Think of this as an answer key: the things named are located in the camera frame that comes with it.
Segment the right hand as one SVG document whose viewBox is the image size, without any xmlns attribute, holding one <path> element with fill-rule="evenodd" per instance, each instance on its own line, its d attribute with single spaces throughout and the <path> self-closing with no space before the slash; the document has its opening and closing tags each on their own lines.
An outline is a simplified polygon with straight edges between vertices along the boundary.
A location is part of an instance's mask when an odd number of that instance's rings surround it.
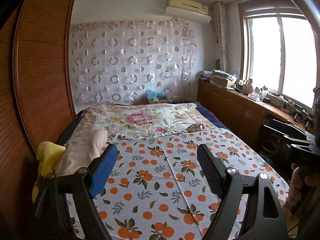
<svg viewBox="0 0 320 240">
<path fill-rule="evenodd" d="M 297 164 L 292 164 L 291 168 L 293 169 L 293 174 L 290 181 L 289 203 L 296 205 L 301 200 L 303 193 L 302 187 L 304 184 L 316 188 L 312 202 L 319 202 L 319 172 L 313 172 L 313 174 L 303 176 L 302 169 Z"/>
</svg>

